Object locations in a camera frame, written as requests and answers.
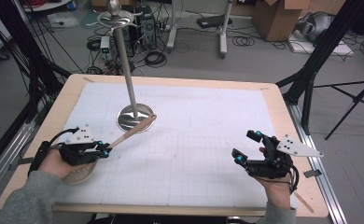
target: black tripod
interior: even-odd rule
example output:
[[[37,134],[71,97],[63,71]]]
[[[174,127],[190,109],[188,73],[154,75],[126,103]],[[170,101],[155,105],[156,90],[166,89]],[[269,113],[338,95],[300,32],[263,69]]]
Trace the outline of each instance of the black tripod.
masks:
[[[357,104],[359,103],[363,103],[364,104],[364,89],[363,91],[361,91],[357,96],[350,94],[346,91],[343,91],[341,89],[338,88],[338,86],[347,86],[347,85],[355,85],[355,84],[364,84],[364,81],[359,81],[359,82],[346,82],[346,83],[340,83],[340,84],[330,84],[330,85],[323,85],[323,86],[314,86],[314,88],[321,88],[321,87],[332,87],[333,89],[335,89],[336,91],[339,91],[349,97],[351,97],[353,99],[353,105],[348,109],[348,111],[344,114],[344,116],[342,117],[342,119],[339,121],[339,123],[337,123],[337,125],[333,128],[333,130],[328,134],[328,136],[325,138],[325,140],[328,140],[330,138],[330,136],[336,131],[336,129],[342,124],[342,122],[345,120],[345,118],[347,118],[347,116],[353,111],[353,109],[357,106]]]

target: gray sleeve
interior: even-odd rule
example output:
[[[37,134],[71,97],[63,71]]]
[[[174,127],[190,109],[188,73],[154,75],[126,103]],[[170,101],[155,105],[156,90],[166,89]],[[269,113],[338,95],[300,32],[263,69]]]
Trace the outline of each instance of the gray sleeve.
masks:
[[[13,191],[0,212],[0,223],[51,223],[53,194],[61,179],[33,171],[21,189]]]
[[[286,210],[270,203],[266,205],[266,214],[257,221],[257,224],[295,224],[296,210]]]

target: cardboard box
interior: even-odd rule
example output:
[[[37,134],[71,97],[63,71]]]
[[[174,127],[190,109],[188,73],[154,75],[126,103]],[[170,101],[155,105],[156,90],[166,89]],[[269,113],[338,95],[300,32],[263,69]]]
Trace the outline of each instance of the cardboard box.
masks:
[[[302,16],[308,12],[323,11],[332,15],[337,15],[345,0],[311,0],[310,7],[302,11]]]
[[[310,0],[258,0],[252,23],[266,41],[287,41]]]
[[[91,7],[95,11],[105,12],[106,11],[106,1],[108,0],[91,0]],[[136,0],[119,0],[122,5],[130,5],[136,7]]]

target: white grid paper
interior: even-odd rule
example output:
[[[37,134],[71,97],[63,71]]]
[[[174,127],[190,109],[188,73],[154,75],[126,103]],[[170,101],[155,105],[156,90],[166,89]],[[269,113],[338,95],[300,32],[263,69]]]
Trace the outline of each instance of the white grid paper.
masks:
[[[235,147],[262,160],[248,130],[273,135],[261,91],[134,86],[137,103],[158,115],[153,126],[99,160],[92,177],[61,185],[56,203],[265,207],[263,187],[235,164]],[[65,129],[89,124],[96,140],[124,134],[115,120],[129,104],[125,85],[88,83]]]

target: human hand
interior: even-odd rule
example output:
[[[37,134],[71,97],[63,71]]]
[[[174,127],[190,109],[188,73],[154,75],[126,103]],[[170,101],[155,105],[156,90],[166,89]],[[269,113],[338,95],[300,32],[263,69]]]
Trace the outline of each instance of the human hand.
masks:
[[[259,150],[260,152],[264,153],[266,148],[260,147]],[[254,178],[258,180],[258,182],[260,182],[260,184],[266,190],[266,195],[269,203],[280,208],[284,208],[287,210],[290,209],[289,175],[276,179],[258,176],[254,176]]]
[[[63,161],[58,149],[52,149],[48,152],[48,155],[42,161],[38,170],[55,175],[60,179],[64,179],[73,171],[84,169],[87,166],[88,164],[72,166]]]

